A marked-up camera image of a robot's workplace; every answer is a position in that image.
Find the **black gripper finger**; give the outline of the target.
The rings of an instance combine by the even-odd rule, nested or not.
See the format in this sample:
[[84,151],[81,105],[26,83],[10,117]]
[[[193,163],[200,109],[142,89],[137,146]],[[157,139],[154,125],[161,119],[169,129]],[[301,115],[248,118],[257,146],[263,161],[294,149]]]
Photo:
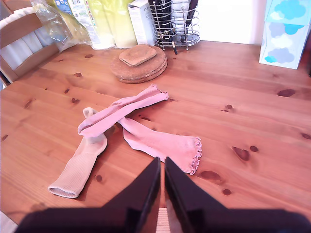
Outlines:
[[170,157],[165,159],[165,188],[185,233],[203,233],[206,215],[227,208],[197,186]]
[[103,233],[156,232],[161,183],[161,164],[157,157],[124,190],[101,210]]

